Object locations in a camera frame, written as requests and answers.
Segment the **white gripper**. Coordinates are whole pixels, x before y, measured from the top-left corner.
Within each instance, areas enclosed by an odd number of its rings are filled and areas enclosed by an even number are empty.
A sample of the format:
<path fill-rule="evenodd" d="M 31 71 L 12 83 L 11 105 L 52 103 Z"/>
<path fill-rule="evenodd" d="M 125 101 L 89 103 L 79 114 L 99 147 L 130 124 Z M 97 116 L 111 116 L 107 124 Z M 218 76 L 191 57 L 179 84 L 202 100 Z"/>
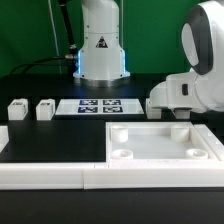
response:
<path fill-rule="evenodd" d="M 150 92 L 153 108 L 200 110 L 200 103 L 195 95 L 195 72 L 171 74 Z"/>

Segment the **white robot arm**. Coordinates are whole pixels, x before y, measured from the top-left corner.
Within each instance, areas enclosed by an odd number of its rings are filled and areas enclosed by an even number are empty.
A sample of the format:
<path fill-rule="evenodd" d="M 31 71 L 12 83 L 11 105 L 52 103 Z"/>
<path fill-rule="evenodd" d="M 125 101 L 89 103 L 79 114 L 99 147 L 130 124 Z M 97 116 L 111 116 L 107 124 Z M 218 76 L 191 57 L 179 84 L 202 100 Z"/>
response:
<path fill-rule="evenodd" d="M 119 44 L 119 8 L 114 0 L 81 0 L 84 45 L 78 51 L 77 81 L 111 86 L 130 76 Z M 208 0 L 189 12 L 181 30 L 186 73 L 169 75 L 149 94 L 153 109 L 224 112 L 224 0 Z"/>

